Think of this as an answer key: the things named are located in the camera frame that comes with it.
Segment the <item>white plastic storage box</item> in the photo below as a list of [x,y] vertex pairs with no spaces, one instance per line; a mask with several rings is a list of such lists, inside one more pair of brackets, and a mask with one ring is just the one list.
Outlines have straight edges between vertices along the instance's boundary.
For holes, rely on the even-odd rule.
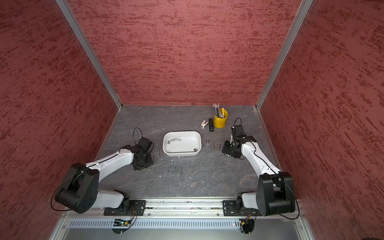
[[162,149],[169,157],[196,156],[202,149],[202,138],[196,131],[168,132],[164,135]]

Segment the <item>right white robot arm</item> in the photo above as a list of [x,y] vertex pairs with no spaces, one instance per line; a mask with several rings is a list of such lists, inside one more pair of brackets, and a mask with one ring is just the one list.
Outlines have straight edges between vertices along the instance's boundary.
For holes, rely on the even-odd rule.
[[257,190],[240,196],[240,208],[257,210],[262,216],[296,211],[297,199],[292,176],[272,164],[253,138],[225,141],[222,153],[235,159],[244,157],[258,175]]

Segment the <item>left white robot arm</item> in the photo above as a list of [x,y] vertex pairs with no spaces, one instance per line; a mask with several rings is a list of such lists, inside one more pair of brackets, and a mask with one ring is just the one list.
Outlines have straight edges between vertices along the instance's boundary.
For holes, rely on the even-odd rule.
[[130,197],[119,190],[103,191],[99,183],[106,176],[118,169],[132,165],[136,171],[145,169],[153,164],[151,152],[153,147],[127,145],[110,156],[95,162],[73,164],[65,179],[56,189],[51,198],[53,202],[65,206],[67,211],[83,214],[90,209],[112,209],[119,215],[130,212]]

